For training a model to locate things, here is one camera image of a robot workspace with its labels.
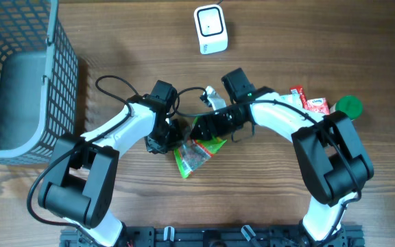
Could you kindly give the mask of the green snack bag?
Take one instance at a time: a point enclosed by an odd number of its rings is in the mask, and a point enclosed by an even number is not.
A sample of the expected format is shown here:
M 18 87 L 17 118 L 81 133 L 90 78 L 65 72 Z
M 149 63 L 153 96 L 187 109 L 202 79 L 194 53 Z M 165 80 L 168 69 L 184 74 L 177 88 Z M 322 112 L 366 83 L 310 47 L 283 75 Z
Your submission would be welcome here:
M 173 150 L 180 175 L 188 178 L 196 169 L 214 157 L 226 140 L 219 137 L 209 141 L 191 139 L 190 125 L 183 119 L 174 119 L 171 124 L 179 129 L 180 146 Z

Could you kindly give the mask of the teal wet wipes pack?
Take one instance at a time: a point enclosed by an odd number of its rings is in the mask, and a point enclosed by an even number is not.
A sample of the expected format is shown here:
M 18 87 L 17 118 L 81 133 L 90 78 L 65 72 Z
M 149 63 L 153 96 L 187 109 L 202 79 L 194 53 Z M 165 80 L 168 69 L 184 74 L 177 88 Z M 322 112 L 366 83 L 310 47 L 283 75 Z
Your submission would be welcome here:
M 290 103 L 293 106 L 296 106 L 298 108 L 304 108 L 302 104 L 302 100 L 300 98 L 300 95 L 295 93 L 295 94 L 287 94 L 287 95 L 281 95 L 280 97 L 282 100 L 285 100 L 286 102 Z

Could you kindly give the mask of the red stick sachet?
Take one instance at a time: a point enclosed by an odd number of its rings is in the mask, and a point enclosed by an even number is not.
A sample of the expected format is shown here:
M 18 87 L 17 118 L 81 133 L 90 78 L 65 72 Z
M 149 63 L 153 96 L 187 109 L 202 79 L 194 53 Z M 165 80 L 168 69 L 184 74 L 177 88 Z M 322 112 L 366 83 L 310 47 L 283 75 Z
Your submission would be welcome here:
M 290 88 L 291 94 L 294 97 L 297 97 L 297 102 L 299 103 L 299 105 L 301 107 L 303 107 L 306 110 L 309 110 L 309 106 L 307 104 L 307 99 L 304 93 L 304 88 L 301 85 L 297 85 L 297 86 L 292 86 Z

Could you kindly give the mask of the orange tissue pack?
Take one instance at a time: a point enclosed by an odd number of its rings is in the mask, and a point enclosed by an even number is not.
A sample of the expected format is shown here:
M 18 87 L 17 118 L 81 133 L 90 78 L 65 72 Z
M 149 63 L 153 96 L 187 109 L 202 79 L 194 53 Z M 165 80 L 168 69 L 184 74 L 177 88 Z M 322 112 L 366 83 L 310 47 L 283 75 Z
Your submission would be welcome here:
M 316 98 L 316 99 L 308 99 L 307 106 L 309 110 L 315 113 L 323 113 L 325 115 L 330 114 L 330 110 L 328 107 L 328 103 L 325 97 Z

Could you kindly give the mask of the green lid small jar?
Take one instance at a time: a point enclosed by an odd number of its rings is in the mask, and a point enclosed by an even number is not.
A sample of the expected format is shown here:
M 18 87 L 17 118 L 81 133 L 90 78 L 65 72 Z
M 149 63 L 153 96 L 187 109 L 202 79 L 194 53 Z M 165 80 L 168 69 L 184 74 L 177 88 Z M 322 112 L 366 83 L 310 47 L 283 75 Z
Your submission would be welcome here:
M 330 113 L 334 113 L 336 111 L 341 111 L 351 120 L 355 120 L 362 115 L 363 104 L 358 97 L 354 95 L 346 95 L 332 105 L 329 110 Z

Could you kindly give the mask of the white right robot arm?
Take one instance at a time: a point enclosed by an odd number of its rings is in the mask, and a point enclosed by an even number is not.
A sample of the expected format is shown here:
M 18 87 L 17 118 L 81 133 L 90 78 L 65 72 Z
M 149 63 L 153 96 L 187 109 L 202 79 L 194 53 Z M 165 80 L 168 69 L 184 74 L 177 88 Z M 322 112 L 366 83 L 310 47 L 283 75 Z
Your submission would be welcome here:
M 293 144 L 304 184 L 311 194 L 300 222 L 301 246 L 326 246 L 343 237 L 341 220 L 349 204 L 362 198 L 374 168 L 346 113 L 311 112 L 281 98 L 266 86 L 256 88 L 243 69 L 221 78 L 230 98 L 197 117 L 191 138 L 211 140 L 233 134 L 250 122 L 268 128 Z

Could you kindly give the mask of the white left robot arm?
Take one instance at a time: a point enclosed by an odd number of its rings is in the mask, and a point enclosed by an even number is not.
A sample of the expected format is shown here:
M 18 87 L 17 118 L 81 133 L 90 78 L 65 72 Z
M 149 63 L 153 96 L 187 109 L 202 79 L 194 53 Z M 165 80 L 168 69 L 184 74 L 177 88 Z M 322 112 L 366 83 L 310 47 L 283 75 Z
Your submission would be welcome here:
M 171 84 L 159 80 L 150 94 L 124 101 L 123 110 L 98 129 L 80 137 L 62 135 L 29 193 L 37 191 L 40 207 L 92 244 L 132 246 L 126 225 L 110 211 L 118 161 L 140 139 L 152 154 L 180 145 L 179 125 L 168 121 L 177 96 Z

